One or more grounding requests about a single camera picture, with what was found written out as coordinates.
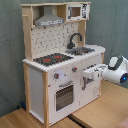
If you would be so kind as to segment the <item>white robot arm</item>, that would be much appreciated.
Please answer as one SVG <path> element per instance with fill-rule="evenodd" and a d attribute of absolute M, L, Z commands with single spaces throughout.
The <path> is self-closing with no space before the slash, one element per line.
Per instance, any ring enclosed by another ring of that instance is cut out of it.
<path fill-rule="evenodd" d="M 107 80 L 122 84 L 128 80 L 128 60 L 122 55 L 112 56 L 109 64 L 98 64 L 83 71 L 86 80 Z"/>

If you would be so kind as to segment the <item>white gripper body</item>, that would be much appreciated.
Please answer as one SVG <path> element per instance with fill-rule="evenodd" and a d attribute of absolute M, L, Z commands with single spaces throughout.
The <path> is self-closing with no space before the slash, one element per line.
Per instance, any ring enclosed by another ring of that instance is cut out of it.
<path fill-rule="evenodd" d="M 102 76 L 103 70 L 106 68 L 105 64 L 99 64 L 83 71 L 83 76 L 86 79 L 97 80 Z"/>

